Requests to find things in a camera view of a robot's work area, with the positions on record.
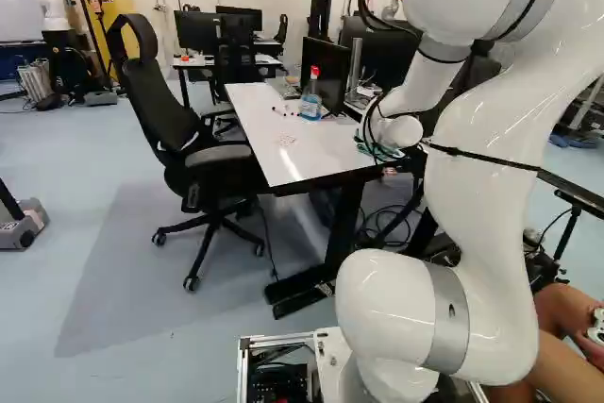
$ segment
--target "office chair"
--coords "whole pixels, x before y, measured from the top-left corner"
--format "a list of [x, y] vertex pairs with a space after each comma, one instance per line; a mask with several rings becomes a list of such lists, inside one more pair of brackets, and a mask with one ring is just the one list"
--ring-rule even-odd
[[[228, 102], [225, 84], [262, 82], [264, 77], [256, 65], [253, 27], [248, 18], [236, 14], [223, 15], [221, 19], [221, 43], [215, 58], [215, 75], [218, 81], [218, 100]], [[239, 126], [236, 117], [217, 118], [220, 127], [215, 133], [220, 137], [225, 132]]]
[[287, 18], [287, 14], [282, 14], [279, 16], [279, 30], [273, 40], [276, 42], [280, 42], [281, 44], [285, 43], [285, 39], [287, 38], [287, 25], [289, 20]]
[[[129, 59], [122, 28], [129, 25], [137, 37], [140, 56]], [[164, 165], [168, 187], [182, 198], [184, 212], [205, 214], [175, 226], [160, 227], [153, 243], [164, 245], [168, 233], [207, 225], [203, 242], [183, 287], [194, 292], [199, 285], [198, 271], [208, 253], [210, 241], [220, 227], [226, 227], [254, 245], [261, 256], [264, 241], [227, 219], [251, 214], [257, 194], [267, 188], [261, 168], [250, 147], [243, 142], [219, 143], [211, 133], [208, 118], [199, 118], [190, 108], [178, 103], [168, 88], [156, 61], [158, 39], [141, 14], [122, 14], [108, 32], [108, 45], [118, 78], [141, 124], [144, 136]]]

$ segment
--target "person's leg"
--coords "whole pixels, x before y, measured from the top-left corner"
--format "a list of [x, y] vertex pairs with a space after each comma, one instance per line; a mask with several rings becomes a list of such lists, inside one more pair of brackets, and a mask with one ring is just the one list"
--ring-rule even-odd
[[557, 403], [604, 401], [604, 374], [547, 332], [540, 332], [539, 355], [526, 380]]
[[592, 325], [592, 314], [601, 303], [569, 285], [554, 283], [535, 295], [539, 329], [563, 339]]
[[518, 381], [504, 387], [483, 386], [489, 403], [532, 403], [535, 401], [535, 389], [526, 381]]

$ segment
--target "chair wheel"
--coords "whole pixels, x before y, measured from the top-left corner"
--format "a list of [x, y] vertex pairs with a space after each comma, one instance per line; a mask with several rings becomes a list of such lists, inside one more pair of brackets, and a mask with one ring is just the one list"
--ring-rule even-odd
[[254, 255], [256, 257], [262, 257], [264, 255], [264, 244], [258, 244], [254, 247]]
[[155, 235], [153, 235], [153, 238], [151, 238], [151, 242], [154, 245], [158, 245], [158, 246], [163, 246], [164, 244], [166, 244], [166, 239], [168, 237], [166, 236], [165, 233], [162, 233], [160, 231], [157, 231]]
[[197, 291], [197, 288], [199, 288], [199, 282], [200, 280], [198, 276], [187, 277], [182, 282], [182, 288], [187, 290], [189, 293], [195, 293]]

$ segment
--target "gray equipment base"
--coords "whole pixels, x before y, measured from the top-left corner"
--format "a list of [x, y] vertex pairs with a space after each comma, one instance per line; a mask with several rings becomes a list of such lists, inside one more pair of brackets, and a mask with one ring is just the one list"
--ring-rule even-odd
[[25, 217], [20, 221], [11, 217], [0, 218], [0, 249], [27, 249], [50, 220], [37, 198], [18, 203]]
[[92, 108], [94, 106], [110, 106], [117, 104], [116, 92], [88, 92], [84, 95], [84, 106]]

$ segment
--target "game controller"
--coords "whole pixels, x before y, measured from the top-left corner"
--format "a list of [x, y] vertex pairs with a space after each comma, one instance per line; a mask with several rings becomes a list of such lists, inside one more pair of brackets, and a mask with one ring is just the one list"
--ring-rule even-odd
[[604, 346], [604, 308], [594, 310], [594, 327], [587, 329], [587, 337], [600, 346]]

